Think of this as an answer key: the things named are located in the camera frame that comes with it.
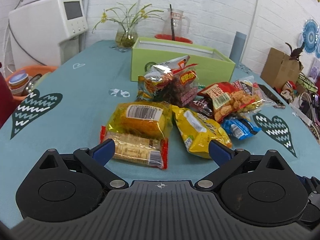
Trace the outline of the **brown cardboard box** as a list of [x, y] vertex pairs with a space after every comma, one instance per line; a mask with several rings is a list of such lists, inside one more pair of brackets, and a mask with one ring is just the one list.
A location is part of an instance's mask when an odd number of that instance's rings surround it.
[[281, 89], [287, 81], [295, 84], [300, 72], [300, 64], [297, 60], [291, 60], [286, 53], [270, 48], [260, 77], [271, 88]]

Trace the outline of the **black smartphone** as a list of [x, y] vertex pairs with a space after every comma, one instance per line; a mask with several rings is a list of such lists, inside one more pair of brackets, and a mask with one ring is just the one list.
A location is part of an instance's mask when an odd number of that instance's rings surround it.
[[278, 99], [273, 92], [271, 92], [265, 85], [259, 84], [259, 88], [264, 92], [264, 94], [276, 103], [275, 108], [285, 108], [285, 105]]

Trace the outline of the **blue decorative wall plates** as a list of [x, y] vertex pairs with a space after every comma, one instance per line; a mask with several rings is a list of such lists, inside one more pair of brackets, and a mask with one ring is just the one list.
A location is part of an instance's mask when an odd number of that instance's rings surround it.
[[319, 24], [314, 19], [307, 20], [298, 40], [298, 46], [304, 44], [304, 51], [319, 59]]

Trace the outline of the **yellow chips bag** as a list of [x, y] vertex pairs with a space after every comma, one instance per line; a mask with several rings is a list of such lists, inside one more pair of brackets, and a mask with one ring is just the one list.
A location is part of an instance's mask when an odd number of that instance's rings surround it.
[[228, 134], [215, 120], [178, 106], [172, 106], [172, 114], [190, 154], [209, 159], [209, 143], [212, 140], [217, 140], [228, 148], [232, 148]]

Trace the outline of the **red plastic basin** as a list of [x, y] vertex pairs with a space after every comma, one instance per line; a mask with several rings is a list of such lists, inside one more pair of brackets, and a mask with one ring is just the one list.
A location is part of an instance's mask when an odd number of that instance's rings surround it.
[[193, 44], [192, 40], [190, 40], [188, 38], [178, 37], [178, 36], [172, 37], [171, 35], [168, 35], [168, 34], [156, 34], [155, 38], [160, 39], [160, 40], [170, 40], [170, 41]]

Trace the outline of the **blue snack packet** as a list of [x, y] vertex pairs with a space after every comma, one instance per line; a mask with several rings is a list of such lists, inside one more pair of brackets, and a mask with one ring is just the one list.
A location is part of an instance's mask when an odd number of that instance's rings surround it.
[[253, 125], [245, 118], [239, 117], [224, 119], [221, 126], [228, 135], [238, 140], [251, 138], [261, 131], [260, 127]]

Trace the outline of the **clear macaroni snack bag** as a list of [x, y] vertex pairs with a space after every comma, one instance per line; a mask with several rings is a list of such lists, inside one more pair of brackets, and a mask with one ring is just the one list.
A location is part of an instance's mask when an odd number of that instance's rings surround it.
[[252, 75], [235, 80], [232, 85], [243, 90], [246, 95], [250, 95], [254, 99], [252, 103], [248, 103], [245, 107], [239, 109], [238, 113], [258, 112], [263, 106], [276, 106], [276, 103], [262, 91]]

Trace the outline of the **orange basin with bowls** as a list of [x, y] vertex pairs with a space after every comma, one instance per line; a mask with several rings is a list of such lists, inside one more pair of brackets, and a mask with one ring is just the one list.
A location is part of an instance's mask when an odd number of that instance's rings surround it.
[[14, 103], [18, 105], [26, 98], [28, 94], [24, 90], [35, 76], [43, 77], [56, 71], [57, 68], [55, 66], [40, 65], [26, 66], [9, 75], [5, 79], [5, 83], [13, 96]]

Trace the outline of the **yellow cake snack pack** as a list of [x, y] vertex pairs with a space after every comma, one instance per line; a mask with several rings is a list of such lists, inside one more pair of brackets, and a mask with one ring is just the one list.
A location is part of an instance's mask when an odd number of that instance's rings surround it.
[[172, 129], [172, 106], [166, 102], [120, 103], [106, 124], [106, 130], [151, 139], [166, 139]]

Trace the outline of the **white appliance with screen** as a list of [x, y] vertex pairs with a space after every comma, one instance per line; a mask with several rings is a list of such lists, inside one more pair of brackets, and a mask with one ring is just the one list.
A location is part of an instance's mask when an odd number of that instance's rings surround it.
[[39, 0], [9, 12], [15, 69], [60, 66], [81, 50], [88, 31], [82, 0]]

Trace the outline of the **red-edged cracker pack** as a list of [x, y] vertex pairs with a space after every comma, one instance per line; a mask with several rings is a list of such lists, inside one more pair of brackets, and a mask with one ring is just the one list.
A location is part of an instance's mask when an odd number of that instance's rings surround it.
[[108, 131], [105, 126], [100, 129], [100, 141], [112, 139], [115, 143], [113, 158], [139, 165], [168, 168], [168, 141], [138, 137], [132, 134]]

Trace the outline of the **dark red striped snack pack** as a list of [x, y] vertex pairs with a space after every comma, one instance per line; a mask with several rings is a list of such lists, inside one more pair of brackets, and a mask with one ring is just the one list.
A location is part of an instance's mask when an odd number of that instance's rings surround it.
[[208, 118], [214, 119], [214, 111], [212, 101], [209, 98], [201, 98], [200, 100], [193, 100], [189, 108], [200, 113]]

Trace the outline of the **red dates snack bag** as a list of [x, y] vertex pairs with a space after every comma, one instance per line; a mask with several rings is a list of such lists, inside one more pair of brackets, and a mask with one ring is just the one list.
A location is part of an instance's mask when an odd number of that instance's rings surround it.
[[174, 69], [171, 80], [162, 89], [160, 100], [178, 107], [185, 107], [197, 96], [197, 64], [190, 64], [182, 69]]

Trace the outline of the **green cardboard storage box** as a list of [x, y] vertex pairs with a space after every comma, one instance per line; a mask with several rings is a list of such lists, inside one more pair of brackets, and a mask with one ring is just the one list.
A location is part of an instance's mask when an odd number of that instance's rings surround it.
[[193, 64], [200, 85], [231, 80], [235, 63], [214, 48], [140, 37], [132, 47], [131, 81], [137, 81], [154, 64], [185, 57], [188, 58], [187, 63], [177, 63], [175, 68]]

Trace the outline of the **teal heart-pattern tablecloth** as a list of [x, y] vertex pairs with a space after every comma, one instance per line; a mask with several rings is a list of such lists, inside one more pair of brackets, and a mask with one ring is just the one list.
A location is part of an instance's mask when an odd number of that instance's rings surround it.
[[[112, 41], [99, 41], [50, 74], [37, 88], [40, 97], [61, 93], [61, 102], [12, 139], [12, 117], [2, 126], [1, 221], [7, 227], [22, 221], [16, 191], [47, 149], [73, 153], [81, 147], [93, 148], [99, 144], [101, 126], [106, 125], [117, 104], [135, 100], [137, 83], [131, 82], [130, 77], [131, 51], [122, 53], [113, 46]], [[296, 174], [319, 179], [319, 144], [292, 108], [263, 106], [259, 113], [270, 120], [279, 116], [287, 123], [297, 158], [263, 131], [244, 141], [232, 138], [233, 146], [251, 154], [278, 150]], [[129, 184], [132, 180], [191, 180], [194, 183], [218, 168], [212, 160], [188, 153], [173, 124], [166, 170], [116, 160], [109, 161], [106, 167]]]

